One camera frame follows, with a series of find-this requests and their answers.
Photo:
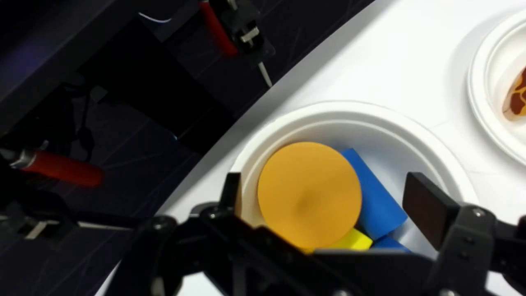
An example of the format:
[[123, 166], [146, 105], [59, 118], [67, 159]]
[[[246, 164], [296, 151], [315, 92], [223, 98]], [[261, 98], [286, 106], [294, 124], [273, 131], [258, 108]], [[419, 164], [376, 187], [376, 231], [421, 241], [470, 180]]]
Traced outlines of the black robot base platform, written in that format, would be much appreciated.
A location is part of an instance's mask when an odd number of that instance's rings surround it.
[[102, 166], [98, 189], [33, 179], [82, 212], [144, 218], [177, 200], [283, 103], [276, 83], [373, 0], [253, 0], [266, 67], [225, 57], [197, 0], [167, 26], [131, 0], [0, 0], [3, 143], [39, 144]]

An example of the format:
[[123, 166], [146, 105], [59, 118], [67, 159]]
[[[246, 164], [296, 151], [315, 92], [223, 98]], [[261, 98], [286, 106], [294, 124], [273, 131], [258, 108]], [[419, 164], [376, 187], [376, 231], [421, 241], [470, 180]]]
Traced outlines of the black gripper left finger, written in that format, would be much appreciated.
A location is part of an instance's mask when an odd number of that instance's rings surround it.
[[223, 182], [223, 189], [218, 200], [220, 213], [237, 213], [238, 212], [238, 197], [240, 197], [240, 172], [228, 172]]

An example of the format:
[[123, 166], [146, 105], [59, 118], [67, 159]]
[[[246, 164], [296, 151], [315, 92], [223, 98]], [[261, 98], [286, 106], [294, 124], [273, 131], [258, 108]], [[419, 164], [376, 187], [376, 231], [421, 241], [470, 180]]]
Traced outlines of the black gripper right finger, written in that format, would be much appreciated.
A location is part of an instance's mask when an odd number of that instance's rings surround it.
[[403, 208], [439, 251], [439, 271], [486, 272], [496, 223], [493, 213], [458, 203], [422, 172], [406, 175]]

